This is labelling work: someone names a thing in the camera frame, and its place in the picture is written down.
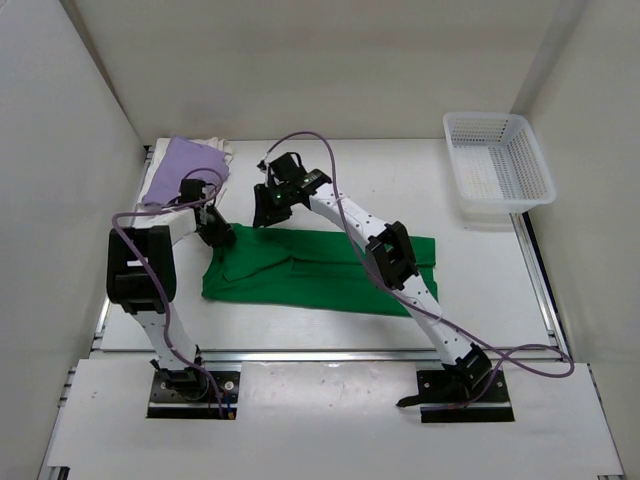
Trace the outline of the green t-shirt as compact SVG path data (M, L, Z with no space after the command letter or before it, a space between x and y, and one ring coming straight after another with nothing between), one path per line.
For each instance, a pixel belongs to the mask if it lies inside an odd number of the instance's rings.
M342 232L235 224L236 242L213 251L203 298L407 317L403 305L376 289Z

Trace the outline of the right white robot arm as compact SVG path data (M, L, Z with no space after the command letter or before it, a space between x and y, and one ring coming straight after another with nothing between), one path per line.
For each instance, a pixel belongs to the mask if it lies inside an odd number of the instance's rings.
M492 363L459 329L445 323L443 311L427 286L406 227L372 215L344 195L319 169L306 170L299 154L289 152L257 168L265 180L254 186L253 226L267 227L289 219L298 204L339 227L364 255L367 274L388 289L409 312L436 348L444 369L464 389L475 390Z

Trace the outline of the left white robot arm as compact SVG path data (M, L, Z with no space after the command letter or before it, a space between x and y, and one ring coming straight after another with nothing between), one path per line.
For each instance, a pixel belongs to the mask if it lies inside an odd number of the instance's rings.
M112 218L107 295L143 328L157 355L154 369L172 381L197 381L204 376L200 349L186 333L173 304L177 293L174 246L192 234L212 249L236 242L233 227L215 206L216 194L215 186L187 177L169 204Z

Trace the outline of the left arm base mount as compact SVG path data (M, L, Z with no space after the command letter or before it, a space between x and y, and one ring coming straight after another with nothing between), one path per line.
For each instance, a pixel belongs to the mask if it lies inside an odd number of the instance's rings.
M240 393L241 372L209 371L220 397L201 371L162 369L152 360L154 376L150 388L149 419L235 420Z

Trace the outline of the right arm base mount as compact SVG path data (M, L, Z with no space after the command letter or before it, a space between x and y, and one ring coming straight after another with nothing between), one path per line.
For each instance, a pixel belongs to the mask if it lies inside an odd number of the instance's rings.
M445 370L418 370L416 380L417 393L399 399L396 406L418 407L423 424L515 421L502 370L490 373L470 393Z

